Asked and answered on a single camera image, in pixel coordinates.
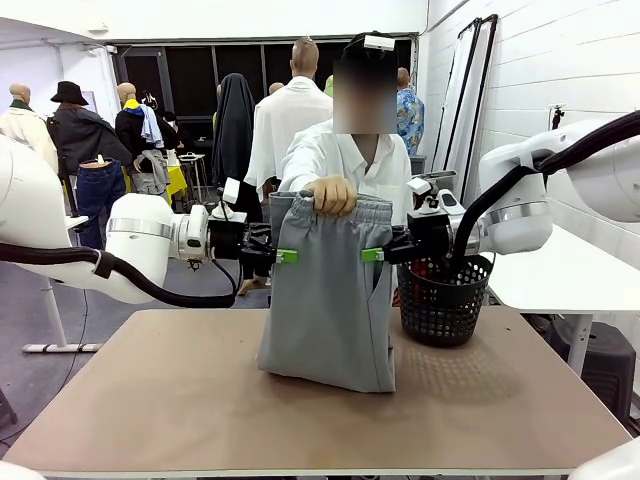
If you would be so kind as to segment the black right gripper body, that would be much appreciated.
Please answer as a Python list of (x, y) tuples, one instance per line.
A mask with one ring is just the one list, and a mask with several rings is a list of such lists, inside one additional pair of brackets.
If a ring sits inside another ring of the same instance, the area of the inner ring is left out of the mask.
[(407, 215), (407, 227), (411, 237), (410, 260), (446, 257), (451, 250), (451, 225), (444, 212)]

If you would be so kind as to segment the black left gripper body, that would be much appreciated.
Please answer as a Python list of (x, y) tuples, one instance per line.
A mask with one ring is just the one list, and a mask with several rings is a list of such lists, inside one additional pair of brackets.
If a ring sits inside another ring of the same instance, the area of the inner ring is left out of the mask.
[(246, 224), (231, 220), (208, 220), (208, 245), (211, 259), (238, 260), (244, 245)]

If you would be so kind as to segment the person's right hand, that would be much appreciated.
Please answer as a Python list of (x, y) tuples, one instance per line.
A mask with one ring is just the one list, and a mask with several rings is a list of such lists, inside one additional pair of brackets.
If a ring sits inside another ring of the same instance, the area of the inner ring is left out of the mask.
[(357, 190), (340, 175), (318, 178), (308, 183), (303, 190), (312, 194), (314, 208), (322, 215), (344, 216), (356, 207)]

